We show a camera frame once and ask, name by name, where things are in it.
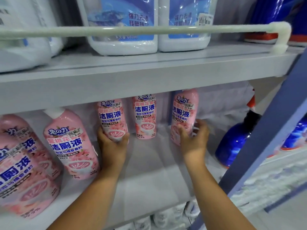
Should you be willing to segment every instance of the black bottle cap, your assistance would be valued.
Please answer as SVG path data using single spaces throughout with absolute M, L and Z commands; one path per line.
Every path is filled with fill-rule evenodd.
M 243 125 L 248 129 L 248 131 L 252 132 L 254 127 L 257 125 L 262 115 L 257 114 L 250 110 L 246 117 L 244 118 Z

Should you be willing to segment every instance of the hand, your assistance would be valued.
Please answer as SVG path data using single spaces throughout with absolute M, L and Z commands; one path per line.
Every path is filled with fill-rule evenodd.
M 196 165 L 204 164 L 205 153 L 207 148 L 207 141 L 209 137 L 209 129 L 205 121 L 197 119 L 195 129 L 193 132 L 196 136 L 190 137 L 183 126 L 177 125 L 180 133 L 180 147 L 183 155 L 183 159 L 188 169 L 195 167 Z
M 110 140 L 99 127 L 97 132 L 98 144 L 102 153 L 102 171 L 109 170 L 120 174 L 126 160 L 129 133 L 126 133 L 122 141 L 115 143 Z

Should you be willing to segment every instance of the shelf rail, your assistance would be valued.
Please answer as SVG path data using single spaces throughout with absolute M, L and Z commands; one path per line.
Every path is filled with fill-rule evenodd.
M 112 35 L 163 35 L 203 33 L 278 33 L 278 39 L 271 48 L 273 54 L 283 54 L 288 48 L 291 25 L 287 22 L 272 22 L 259 25 L 208 25 L 208 26 L 155 26 L 155 27 L 40 27 L 32 29 L 0 28 L 0 40 L 14 40 L 28 37 L 83 37 Z

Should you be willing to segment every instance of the tiled floor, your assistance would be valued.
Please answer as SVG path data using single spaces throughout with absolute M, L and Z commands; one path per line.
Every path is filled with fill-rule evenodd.
M 306 230 L 307 191 L 280 205 L 270 213 L 257 212 L 248 217 L 257 230 Z

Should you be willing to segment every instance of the forearm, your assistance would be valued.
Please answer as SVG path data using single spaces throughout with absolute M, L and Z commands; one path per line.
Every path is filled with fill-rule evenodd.
M 219 187 L 205 163 L 190 166 L 188 170 L 208 230 L 255 230 Z
M 102 230 L 113 203 L 118 176 L 118 171 L 101 171 L 48 230 Z

